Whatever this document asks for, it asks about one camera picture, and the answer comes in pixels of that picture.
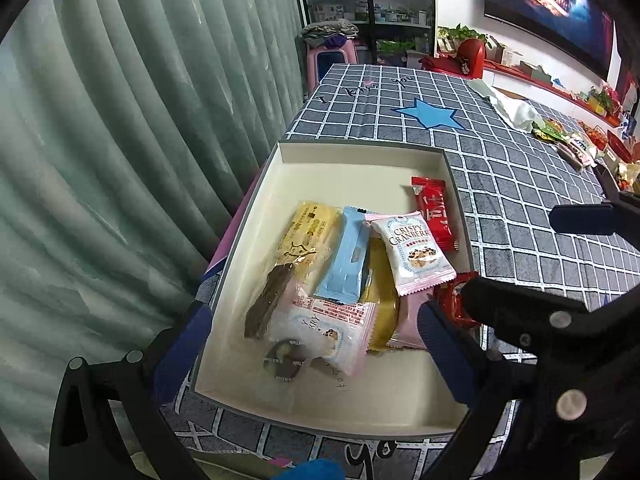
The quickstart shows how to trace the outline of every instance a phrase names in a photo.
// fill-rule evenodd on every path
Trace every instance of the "glass cabinet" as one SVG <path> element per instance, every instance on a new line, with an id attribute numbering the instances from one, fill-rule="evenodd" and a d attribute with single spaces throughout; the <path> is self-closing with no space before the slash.
<path id="1" fill-rule="evenodd" d="M 306 0 L 310 22 L 344 18 L 360 33 L 359 62 L 420 68 L 435 47 L 435 0 Z"/>

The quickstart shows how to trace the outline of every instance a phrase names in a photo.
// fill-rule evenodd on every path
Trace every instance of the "blue star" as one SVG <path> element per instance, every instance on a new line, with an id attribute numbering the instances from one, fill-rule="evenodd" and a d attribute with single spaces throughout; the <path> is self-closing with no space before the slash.
<path id="1" fill-rule="evenodd" d="M 455 108 L 431 106 L 419 99 L 414 99 L 414 105 L 410 108 L 396 108 L 396 112 L 415 117 L 427 129 L 436 126 L 451 126 L 452 128 L 464 130 L 453 117 L 455 111 Z"/>

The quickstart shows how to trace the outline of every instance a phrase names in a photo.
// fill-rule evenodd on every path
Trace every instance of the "table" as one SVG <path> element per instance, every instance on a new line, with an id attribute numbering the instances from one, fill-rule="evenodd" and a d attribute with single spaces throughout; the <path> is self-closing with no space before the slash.
<path id="1" fill-rule="evenodd" d="M 454 117 L 466 129 L 427 130 L 396 111 L 412 106 L 415 98 L 455 108 Z M 579 129 L 572 118 L 530 103 L 542 116 L 570 130 Z M 396 67 L 334 65 L 285 136 L 394 140 L 443 148 L 462 200 L 474 266 L 483 276 L 582 300 L 590 310 L 640 281 L 638 253 L 622 238 L 557 235 L 549 227 L 547 214 L 554 205 L 601 201 L 593 173 L 575 173 L 551 146 L 510 130 L 491 105 L 458 77 Z M 210 301 L 220 270 L 220 265 L 213 267 L 197 299 Z M 535 362 L 534 355 L 496 339 L 491 328 L 483 327 L 481 341 L 484 348 L 498 349 L 507 359 Z M 379 444 L 292 430 L 218 408 L 191 391 L 189 377 L 175 404 L 163 411 L 189 448 L 250 452 L 294 464 L 329 458 L 343 466 L 348 478 L 367 480 L 419 478 L 450 438 L 438 435 Z M 506 406 L 477 474 L 493 467 L 515 411 L 516 402 Z M 376 448 L 389 445 L 396 446 L 395 451 L 381 458 Z M 367 446 L 368 454 L 361 455 L 364 462 L 348 463 L 345 446 L 354 456 Z"/>

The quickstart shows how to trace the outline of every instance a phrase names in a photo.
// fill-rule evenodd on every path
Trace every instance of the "shelf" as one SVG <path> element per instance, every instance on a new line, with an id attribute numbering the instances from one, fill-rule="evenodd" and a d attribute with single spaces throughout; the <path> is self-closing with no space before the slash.
<path id="1" fill-rule="evenodd" d="M 363 22 L 362 20 L 348 20 L 355 25 L 369 25 L 369 22 Z M 431 28 L 431 25 L 419 25 L 418 23 L 407 22 L 376 22 L 376 25 L 396 25 L 399 27 L 414 27 L 414 28 Z"/>
<path id="2" fill-rule="evenodd" d="M 431 28 L 431 25 L 419 25 L 409 22 L 376 22 L 376 25 L 399 25 L 400 27 Z"/>

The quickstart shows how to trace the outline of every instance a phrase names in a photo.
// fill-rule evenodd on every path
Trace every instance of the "red bag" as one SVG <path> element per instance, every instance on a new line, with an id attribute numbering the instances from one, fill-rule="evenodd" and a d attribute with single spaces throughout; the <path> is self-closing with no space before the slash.
<path id="1" fill-rule="evenodd" d="M 433 180 L 421 176 L 412 176 L 418 209 L 427 222 L 433 238 L 443 251 L 457 251 L 458 242 L 449 229 L 447 211 L 444 207 L 444 180 Z"/>
<path id="2" fill-rule="evenodd" d="M 479 276 L 477 272 L 460 272 L 452 282 L 443 283 L 433 289 L 435 299 L 440 303 L 440 307 L 454 325 L 465 330 L 470 330 L 480 326 L 476 320 L 471 319 L 462 306 L 460 290 L 471 278 Z"/>

